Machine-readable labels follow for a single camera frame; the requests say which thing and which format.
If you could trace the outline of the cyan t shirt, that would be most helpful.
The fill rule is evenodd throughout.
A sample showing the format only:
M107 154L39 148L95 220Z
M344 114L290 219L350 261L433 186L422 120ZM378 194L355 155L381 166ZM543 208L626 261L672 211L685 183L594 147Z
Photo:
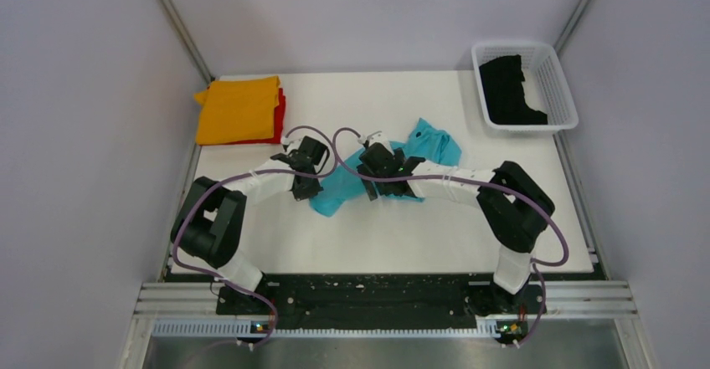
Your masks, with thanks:
M401 148L406 157L423 157L444 166L457 166L462 150L444 130L434 128L420 118L405 142L391 141L392 148ZM323 190L309 200L310 207L325 217L332 217L347 201L366 194L361 179L339 166L321 180Z

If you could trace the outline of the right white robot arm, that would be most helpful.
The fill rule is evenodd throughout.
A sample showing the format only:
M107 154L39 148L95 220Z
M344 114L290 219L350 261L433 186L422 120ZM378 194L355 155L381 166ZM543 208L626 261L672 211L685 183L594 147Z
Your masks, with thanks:
M482 211L500 244L492 282L466 303L476 315L515 313L525 300L533 250L554 203L513 161L487 171L406 156L380 132L361 141L357 172L368 197L440 198Z

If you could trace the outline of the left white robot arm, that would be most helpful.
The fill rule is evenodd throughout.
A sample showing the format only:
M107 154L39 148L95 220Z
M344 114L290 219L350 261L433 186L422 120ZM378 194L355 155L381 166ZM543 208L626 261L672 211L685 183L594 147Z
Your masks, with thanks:
M172 261L178 267L206 274L237 292L237 303L249 313L265 306L272 317L277 309L263 285L263 272L240 251L247 208L270 197L289 193L305 201L322 192L332 143L304 136L287 141L284 150L254 170L221 181L198 177L190 185L171 233Z

